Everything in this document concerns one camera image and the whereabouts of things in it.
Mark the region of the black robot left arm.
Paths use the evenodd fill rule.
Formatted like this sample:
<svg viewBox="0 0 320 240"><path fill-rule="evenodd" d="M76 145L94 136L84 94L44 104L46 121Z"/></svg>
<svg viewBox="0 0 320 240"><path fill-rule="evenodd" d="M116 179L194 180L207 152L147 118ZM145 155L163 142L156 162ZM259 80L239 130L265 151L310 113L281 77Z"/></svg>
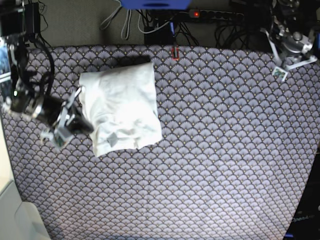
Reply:
<svg viewBox="0 0 320 240"><path fill-rule="evenodd" d="M281 62L315 59L313 47L320 21L315 0L274 0L268 39Z"/></svg>

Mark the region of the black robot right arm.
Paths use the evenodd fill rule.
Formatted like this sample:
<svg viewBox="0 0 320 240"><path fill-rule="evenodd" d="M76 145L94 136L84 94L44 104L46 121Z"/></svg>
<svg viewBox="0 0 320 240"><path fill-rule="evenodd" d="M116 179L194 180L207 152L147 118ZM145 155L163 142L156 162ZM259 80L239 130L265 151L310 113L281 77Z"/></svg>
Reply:
<svg viewBox="0 0 320 240"><path fill-rule="evenodd" d="M48 70L38 81L32 80L37 72L27 69L28 43L43 51L49 62ZM40 121L53 134L92 133L93 126L74 104L80 88L66 100L51 96L55 65L48 47L41 36L39 3L31 0L0 2L0 80L9 82L3 91L8 110Z"/></svg>

